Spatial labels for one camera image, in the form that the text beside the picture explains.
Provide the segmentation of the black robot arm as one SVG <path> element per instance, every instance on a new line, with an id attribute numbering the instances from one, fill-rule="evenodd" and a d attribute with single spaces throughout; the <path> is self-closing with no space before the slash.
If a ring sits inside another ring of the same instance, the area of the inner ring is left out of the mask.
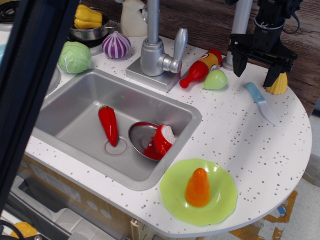
<path id="1" fill-rule="evenodd" d="M 254 18 L 253 34 L 232 33 L 228 50 L 232 54 L 233 72 L 240 77 L 246 69 L 248 59 L 269 65 L 263 87 L 271 87 L 281 73 L 290 72 L 297 53 L 281 42 L 281 34 L 287 19 L 294 17 L 297 28 L 300 20 L 296 11 L 300 9 L 300 0 L 259 0 L 258 13 Z"/>

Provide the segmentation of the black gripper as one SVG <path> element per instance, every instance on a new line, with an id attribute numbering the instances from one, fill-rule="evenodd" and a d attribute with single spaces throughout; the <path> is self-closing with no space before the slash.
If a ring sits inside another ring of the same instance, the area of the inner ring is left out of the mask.
<path id="1" fill-rule="evenodd" d="M 263 87 L 271 87 L 281 73 L 290 72 L 298 55 L 281 42 L 285 21 L 268 23 L 256 20 L 253 33 L 230 35 L 228 50 L 232 54 L 233 72 L 240 77 L 248 59 L 269 65 Z"/>

